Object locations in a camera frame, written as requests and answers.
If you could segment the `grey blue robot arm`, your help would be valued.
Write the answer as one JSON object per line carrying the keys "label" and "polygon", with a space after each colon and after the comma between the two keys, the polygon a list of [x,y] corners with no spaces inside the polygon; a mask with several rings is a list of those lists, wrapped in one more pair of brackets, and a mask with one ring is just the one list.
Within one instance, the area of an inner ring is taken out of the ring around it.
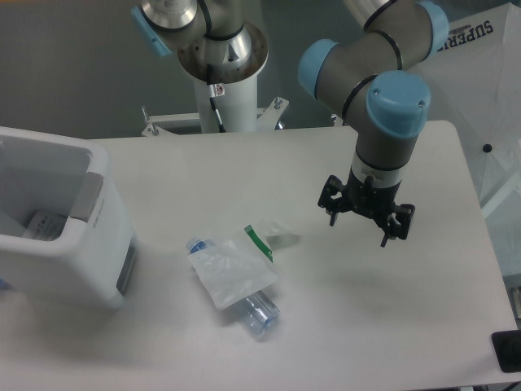
{"label": "grey blue robot arm", "polygon": [[[319,40],[297,70],[304,90],[357,132],[348,179],[330,176],[318,205],[331,219],[352,212],[374,221],[385,241],[406,239],[415,207],[395,198],[431,104],[428,85],[410,69],[444,45],[449,22],[430,1],[346,7],[363,37],[350,45]],[[131,15],[148,46],[176,54],[192,78],[203,132],[259,129],[256,78],[268,48],[243,2],[141,1]]]}

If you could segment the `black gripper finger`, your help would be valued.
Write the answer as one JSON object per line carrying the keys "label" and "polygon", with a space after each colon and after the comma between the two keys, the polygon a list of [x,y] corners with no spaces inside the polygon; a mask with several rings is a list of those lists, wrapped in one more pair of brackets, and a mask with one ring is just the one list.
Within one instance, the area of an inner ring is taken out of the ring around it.
{"label": "black gripper finger", "polygon": [[386,247],[389,240],[406,240],[409,229],[414,219],[416,207],[413,204],[394,204],[391,212],[384,216],[378,223],[383,231],[383,238],[380,246]]}
{"label": "black gripper finger", "polygon": [[326,210],[330,216],[329,225],[334,226],[338,215],[349,211],[347,186],[338,177],[331,175],[322,188],[317,204]]}

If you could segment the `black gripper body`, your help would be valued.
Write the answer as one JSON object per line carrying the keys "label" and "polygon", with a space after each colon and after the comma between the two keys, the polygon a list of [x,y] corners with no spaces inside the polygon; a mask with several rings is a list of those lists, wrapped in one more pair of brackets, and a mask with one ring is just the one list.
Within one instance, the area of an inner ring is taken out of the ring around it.
{"label": "black gripper body", "polygon": [[375,181],[361,182],[349,172],[348,181],[343,190],[345,212],[353,211],[370,220],[378,227],[385,228],[391,221],[395,208],[395,198],[401,182],[392,187],[375,187]]}

